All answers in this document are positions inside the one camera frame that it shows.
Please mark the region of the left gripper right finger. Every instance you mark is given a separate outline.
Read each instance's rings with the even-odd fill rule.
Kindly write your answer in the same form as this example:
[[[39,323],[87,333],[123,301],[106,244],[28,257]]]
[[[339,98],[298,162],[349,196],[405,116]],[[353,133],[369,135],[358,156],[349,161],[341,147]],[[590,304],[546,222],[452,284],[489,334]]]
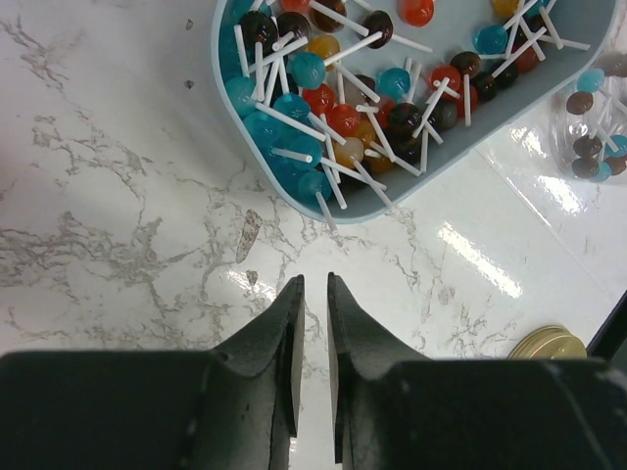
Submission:
[[[595,359],[431,359],[327,278],[345,469],[622,469],[626,378]]]

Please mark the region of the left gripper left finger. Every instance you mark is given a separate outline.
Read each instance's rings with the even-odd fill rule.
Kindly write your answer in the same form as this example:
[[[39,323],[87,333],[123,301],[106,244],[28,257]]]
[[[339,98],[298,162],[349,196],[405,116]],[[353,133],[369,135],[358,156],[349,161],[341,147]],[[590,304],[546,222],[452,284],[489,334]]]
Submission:
[[[297,435],[305,280],[202,351],[1,359],[5,469],[285,469]]]

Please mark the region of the blue tray of lollipops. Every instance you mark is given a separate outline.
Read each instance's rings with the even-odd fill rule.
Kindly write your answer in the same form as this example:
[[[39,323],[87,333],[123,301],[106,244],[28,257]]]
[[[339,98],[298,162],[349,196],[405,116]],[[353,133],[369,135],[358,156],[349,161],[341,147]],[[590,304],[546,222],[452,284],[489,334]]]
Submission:
[[[614,1],[220,1],[237,144],[301,214],[383,214],[599,55]]]

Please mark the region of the clear plastic jar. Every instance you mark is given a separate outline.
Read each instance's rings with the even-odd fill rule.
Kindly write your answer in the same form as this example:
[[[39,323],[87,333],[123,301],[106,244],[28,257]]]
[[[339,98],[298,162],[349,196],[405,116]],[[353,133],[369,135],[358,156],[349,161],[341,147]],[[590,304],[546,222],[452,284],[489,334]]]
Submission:
[[[626,185],[626,51],[602,53],[553,103],[550,142],[568,178]]]

